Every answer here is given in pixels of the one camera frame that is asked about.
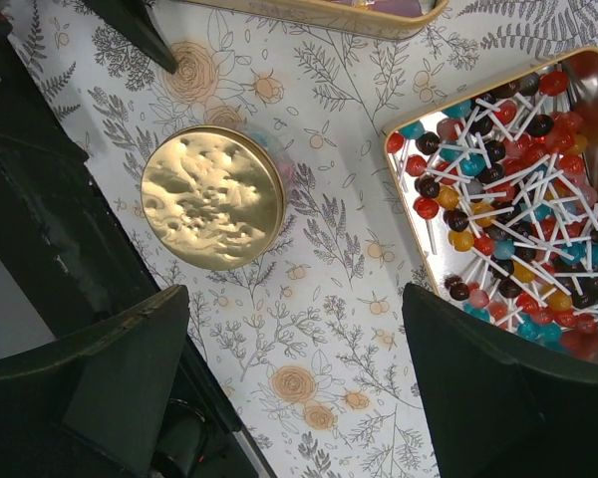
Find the gold tin of gummy candies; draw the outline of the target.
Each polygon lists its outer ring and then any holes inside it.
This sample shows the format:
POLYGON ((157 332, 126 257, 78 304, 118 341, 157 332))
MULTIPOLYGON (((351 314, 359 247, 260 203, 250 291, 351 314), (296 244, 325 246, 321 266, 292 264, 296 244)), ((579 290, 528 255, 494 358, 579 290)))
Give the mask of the gold tin of gummy candies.
POLYGON ((431 24, 447 1, 221 1, 199 3, 266 19, 358 34, 407 40, 431 24))

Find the gold round jar lid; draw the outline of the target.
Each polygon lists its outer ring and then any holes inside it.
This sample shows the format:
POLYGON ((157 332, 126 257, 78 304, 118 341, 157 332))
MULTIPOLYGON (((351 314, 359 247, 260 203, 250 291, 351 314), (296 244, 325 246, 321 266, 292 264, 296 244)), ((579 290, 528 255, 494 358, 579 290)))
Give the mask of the gold round jar lid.
POLYGON ((197 125, 169 136, 141 181, 145 218, 174 256, 209 271, 242 267, 265 253, 288 198, 267 153, 237 127, 197 125))

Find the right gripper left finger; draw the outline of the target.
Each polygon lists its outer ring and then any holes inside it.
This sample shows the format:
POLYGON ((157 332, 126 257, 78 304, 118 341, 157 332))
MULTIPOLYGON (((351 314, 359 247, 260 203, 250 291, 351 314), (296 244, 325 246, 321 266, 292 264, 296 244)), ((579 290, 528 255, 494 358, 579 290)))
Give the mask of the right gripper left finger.
POLYGON ((145 477, 186 338, 171 286, 0 359, 0 477, 145 477))

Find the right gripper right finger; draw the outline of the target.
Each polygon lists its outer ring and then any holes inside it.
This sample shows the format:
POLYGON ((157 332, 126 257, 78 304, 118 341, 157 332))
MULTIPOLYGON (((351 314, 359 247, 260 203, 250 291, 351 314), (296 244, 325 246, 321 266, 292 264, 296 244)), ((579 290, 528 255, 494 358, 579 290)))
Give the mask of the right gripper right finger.
POLYGON ((404 326, 443 477, 598 477, 598 364, 413 283, 404 326))

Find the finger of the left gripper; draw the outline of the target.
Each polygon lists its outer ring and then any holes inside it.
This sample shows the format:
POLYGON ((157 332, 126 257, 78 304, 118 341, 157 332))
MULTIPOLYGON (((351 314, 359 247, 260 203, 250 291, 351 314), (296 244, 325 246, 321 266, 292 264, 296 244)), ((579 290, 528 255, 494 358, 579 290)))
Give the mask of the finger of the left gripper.
POLYGON ((85 0, 83 4, 170 74, 177 59, 152 24, 143 1, 85 0))

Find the clear round candy jar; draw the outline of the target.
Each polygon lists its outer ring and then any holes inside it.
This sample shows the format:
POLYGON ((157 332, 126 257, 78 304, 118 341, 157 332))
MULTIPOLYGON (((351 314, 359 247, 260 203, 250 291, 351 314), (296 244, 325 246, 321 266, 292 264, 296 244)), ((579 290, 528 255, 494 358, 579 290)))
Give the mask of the clear round candy jar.
POLYGON ((284 186, 284 195, 289 197, 295 189, 295 166, 292 158, 280 140, 268 130, 256 124, 241 124, 237 129, 257 143, 274 163, 284 186))

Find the gold tin of lollipops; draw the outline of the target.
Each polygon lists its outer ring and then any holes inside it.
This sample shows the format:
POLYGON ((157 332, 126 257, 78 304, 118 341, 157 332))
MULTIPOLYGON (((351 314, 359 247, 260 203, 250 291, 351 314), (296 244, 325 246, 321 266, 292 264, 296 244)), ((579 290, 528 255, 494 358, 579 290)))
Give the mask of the gold tin of lollipops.
POLYGON ((503 71, 385 135, 434 291, 598 364, 598 49, 503 71))

